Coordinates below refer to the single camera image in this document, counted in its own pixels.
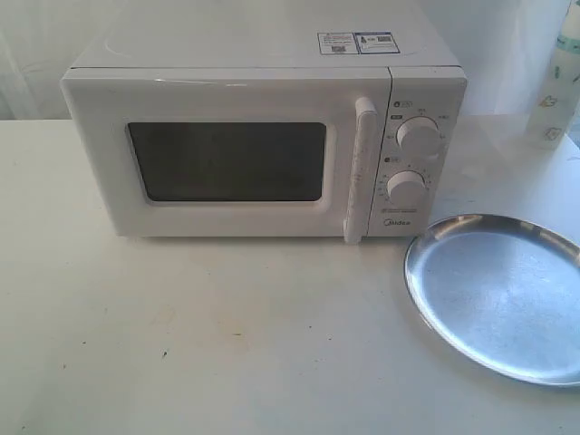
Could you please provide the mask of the white control knob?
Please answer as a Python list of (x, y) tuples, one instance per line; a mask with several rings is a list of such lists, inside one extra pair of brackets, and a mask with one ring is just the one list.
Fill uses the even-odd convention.
[(430, 157), (442, 147), (440, 130), (434, 120), (417, 116), (405, 121), (396, 132), (396, 140), (406, 157)]
[(399, 208), (414, 208), (427, 194), (422, 175), (410, 170), (393, 175), (386, 187), (390, 202)]

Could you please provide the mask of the white microwave oven body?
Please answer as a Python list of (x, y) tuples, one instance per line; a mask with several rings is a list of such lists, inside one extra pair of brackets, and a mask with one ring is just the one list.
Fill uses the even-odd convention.
[[(402, 39), (392, 33), (399, 54), (322, 55), (317, 34), (296, 24), (272, 31), (256, 26), (215, 28), (195, 24), (181, 29), (173, 25), (160, 35), (118, 28), (90, 47), (70, 70), (386, 68), (392, 77), (391, 99), (377, 159), (366, 237), (407, 237), (420, 233), (427, 225), (463, 100), (467, 85), (464, 72), (436, 35), (428, 37), (425, 49), (414, 53), (407, 52)], [(402, 154), (396, 132), (405, 121), (417, 116), (431, 118), (438, 125), (442, 147), (437, 155)], [(427, 188), (423, 201), (414, 208), (393, 205), (387, 193), (388, 180), (406, 170), (421, 174)]]

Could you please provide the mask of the round steel tray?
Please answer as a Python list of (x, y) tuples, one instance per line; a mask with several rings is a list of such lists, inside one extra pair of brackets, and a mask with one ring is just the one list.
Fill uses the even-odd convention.
[(512, 217), (447, 217), (412, 240), (404, 280), (426, 325), (473, 362), (578, 386), (578, 244)]

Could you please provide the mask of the upper white control knob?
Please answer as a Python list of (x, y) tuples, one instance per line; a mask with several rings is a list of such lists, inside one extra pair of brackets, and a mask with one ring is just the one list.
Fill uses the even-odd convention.
[(442, 147), (440, 130), (434, 120), (417, 116), (405, 121), (396, 132), (396, 140), (406, 157), (430, 157)]

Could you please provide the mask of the white microwave door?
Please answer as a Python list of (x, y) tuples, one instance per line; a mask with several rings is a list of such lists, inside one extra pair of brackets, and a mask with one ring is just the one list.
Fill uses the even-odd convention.
[(369, 233), (386, 68), (75, 68), (61, 85), (121, 236)]

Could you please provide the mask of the lower white control knob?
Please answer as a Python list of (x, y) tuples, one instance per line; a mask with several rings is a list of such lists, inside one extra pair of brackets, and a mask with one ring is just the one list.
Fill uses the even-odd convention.
[(422, 175), (410, 170), (393, 175), (386, 187), (390, 202), (399, 208), (414, 208), (427, 194)]

